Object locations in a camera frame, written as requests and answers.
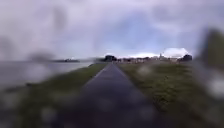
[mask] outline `path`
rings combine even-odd
[[[55,127],[162,127],[153,105],[114,64],[108,64],[82,90],[79,101],[63,111]]]

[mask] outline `sky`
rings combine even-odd
[[[196,55],[224,0],[0,0],[0,60]]]

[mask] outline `grass verge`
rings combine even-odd
[[[63,94],[78,93],[79,89],[103,69],[105,65],[93,64],[27,87],[27,94],[17,109],[18,118],[15,127],[42,127],[42,109],[46,106],[57,109],[58,106],[58,101],[56,102],[52,95],[57,94],[57,99],[60,99],[63,97]]]
[[[149,98],[175,128],[221,128],[223,109],[192,77],[183,64],[121,64],[137,88]]]

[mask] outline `lake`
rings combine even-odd
[[[56,62],[0,62],[0,90],[41,82],[57,74],[66,73],[91,63]]]

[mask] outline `tree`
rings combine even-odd
[[[105,58],[104,58],[104,61],[117,61],[117,58],[115,56],[112,56],[112,55],[106,55]]]
[[[193,57],[191,55],[185,55],[184,57],[180,58],[178,61],[180,62],[187,62],[187,61],[192,61]]]

